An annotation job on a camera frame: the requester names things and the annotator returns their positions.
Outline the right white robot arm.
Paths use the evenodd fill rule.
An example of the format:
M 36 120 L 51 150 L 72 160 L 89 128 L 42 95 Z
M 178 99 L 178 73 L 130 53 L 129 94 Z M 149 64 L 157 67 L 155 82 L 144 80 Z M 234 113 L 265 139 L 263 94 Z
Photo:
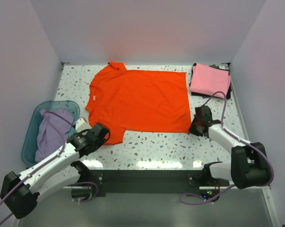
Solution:
M 233 182 L 239 189 L 264 186 L 272 182 L 273 170 L 264 145 L 260 142 L 252 143 L 233 134 L 222 126 L 220 120 L 213 120 L 208 106 L 195 108 L 189 132 L 215 141 L 231 155 L 230 163 L 217 161 L 205 164 L 198 182 L 212 186 L 219 179 L 226 180 Z

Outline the orange t shirt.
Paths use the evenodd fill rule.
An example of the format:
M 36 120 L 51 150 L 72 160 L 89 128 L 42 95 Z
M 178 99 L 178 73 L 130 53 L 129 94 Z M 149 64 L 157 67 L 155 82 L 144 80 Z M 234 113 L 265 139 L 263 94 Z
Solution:
M 123 142 L 129 131 L 187 133 L 191 114 L 186 74 L 128 70 L 110 62 L 89 85 L 89 123 L 109 128 L 107 145 Z

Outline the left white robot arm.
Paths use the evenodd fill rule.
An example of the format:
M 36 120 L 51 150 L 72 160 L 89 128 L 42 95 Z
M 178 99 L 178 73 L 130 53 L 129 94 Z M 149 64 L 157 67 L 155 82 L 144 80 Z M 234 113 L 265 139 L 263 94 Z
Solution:
M 96 123 L 92 128 L 74 133 L 53 154 L 22 171 L 5 175 L 0 192 L 1 203 L 12 215 L 22 219 L 47 195 L 70 184 L 85 185 L 90 170 L 80 158 L 97 151 L 110 138 L 109 128 Z

